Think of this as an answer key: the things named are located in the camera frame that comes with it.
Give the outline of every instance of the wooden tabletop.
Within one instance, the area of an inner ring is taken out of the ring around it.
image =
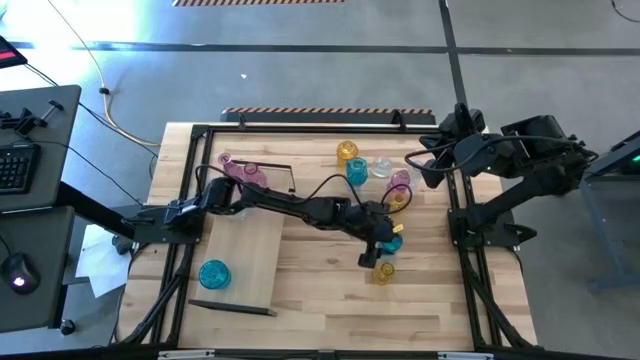
[[[191,133],[191,123],[169,123],[153,178],[149,204],[166,205],[178,198]],[[327,176],[339,171],[335,149],[354,141],[368,161],[388,156],[394,168],[406,168],[402,158],[420,150],[416,135],[216,134],[212,159],[222,152],[237,160],[293,166],[298,196],[308,195]],[[201,145],[196,154],[202,154]],[[379,201],[388,179],[363,186],[365,200]],[[191,192],[195,181],[191,181]],[[497,177],[473,179],[478,202],[498,195]],[[340,179],[319,195],[349,196]],[[185,305],[181,348],[339,349],[339,350],[471,350],[472,341],[457,251],[446,225],[450,207],[445,182],[437,189],[421,184],[411,205],[398,215],[404,246],[387,261],[396,273],[389,285],[371,281],[371,270],[358,267],[365,243],[341,232],[319,231],[301,220],[285,217],[271,308],[277,317],[238,314]],[[213,216],[208,216],[202,242],[196,247],[187,299],[198,284]],[[120,311],[119,334],[131,333],[158,296],[167,254],[166,245],[151,245],[131,268]],[[182,256],[178,254],[177,263]],[[496,302],[532,343],[536,337],[519,264],[505,249],[487,248]],[[489,339],[486,312],[479,306],[483,334]],[[168,333],[173,302],[167,307],[163,339]]]

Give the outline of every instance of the caution tape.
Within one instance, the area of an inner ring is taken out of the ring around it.
[[[392,108],[227,108],[222,113],[391,114]],[[403,114],[431,114],[431,109],[397,109]]]
[[[326,4],[342,2],[345,2],[345,0],[175,0],[173,6]]]

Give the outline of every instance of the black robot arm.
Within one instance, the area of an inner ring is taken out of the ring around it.
[[[533,197],[563,195],[577,188],[584,170],[597,157],[575,136],[567,137],[551,115],[504,126],[502,134],[483,133],[482,112],[457,104],[439,129],[441,136],[420,139],[426,151],[405,157],[421,170],[427,186],[437,187],[444,175],[454,170],[467,176],[485,172],[509,179],[522,177],[520,183],[496,198],[459,211],[462,232],[491,227],[501,215]],[[411,160],[424,153],[433,153],[435,159],[424,166]]]
[[[232,201],[235,189],[241,190],[240,198]],[[202,194],[169,204],[164,224],[179,228],[191,217],[202,213],[234,215],[248,208],[261,208],[302,219],[319,230],[342,231],[366,243],[358,265],[373,268],[380,258],[379,242],[391,242],[395,236],[394,225],[385,205],[368,201],[351,205],[345,197],[318,196],[303,199],[292,194],[262,188],[253,183],[240,182],[231,177],[213,179]]]

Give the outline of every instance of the white paper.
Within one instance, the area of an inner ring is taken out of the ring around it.
[[[93,290],[93,296],[96,298],[108,293],[109,291],[119,288],[127,283],[128,267],[124,271],[120,271],[116,275],[110,276],[89,276],[91,281],[91,290]]]
[[[101,228],[98,225],[89,225],[84,231],[84,239],[82,240],[82,250],[78,258],[78,267],[76,268],[76,277],[89,276],[95,269],[95,260],[92,258],[94,253],[92,249],[102,243],[111,245],[113,234]]]
[[[85,230],[76,277],[89,277],[96,298],[127,283],[131,254],[119,255],[111,244],[112,237],[97,225]]]

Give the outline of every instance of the concrete floor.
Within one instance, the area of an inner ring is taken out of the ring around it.
[[[335,5],[172,8],[170,1],[76,0],[60,3],[87,40],[186,44],[445,46],[437,0],[347,0]],[[619,1],[640,17],[640,3]],[[458,46],[600,47],[640,45],[640,25],[608,0],[449,0]],[[83,51],[66,50],[73,35],[42,1],[13,1],[0,33],[37,43],[23,53],[60,84],[83,87],[82,101],[101,112],[99,81]],[[106,25],[96,24],[103,15]],[[24,19],[47,24],[47,32]],[[159,141],[168,121],[215,121],[224,107],[431,107],[442,120],[453,109],[446,54],[95,52],[116,92],[114,118]],[[471,107],[489,126],[553,114],[567,133],[596,151],[640,128],[638,57],[461,56]],[[0,72],[0,90],[45,84],[24,68]],[[79,111],[71,145],[136,197],[148,193],[148,153],[107,132]],[[117,154],[126,152],[126,160]],[[70,155],[64,179],[108,206],[131,204],[107,180]],[[539,231],[523,246],[527,293],[536,332],[548,349],[638,358],[640,289],[589,293],[586,282],[610,271],[582,199],[542,198],[516,220]],[[66,317],[79,331],[0,335],[0,353],[104,345],[117,292],[92,299],[72,287]],[[90,304],[80,310],[75,304]]]

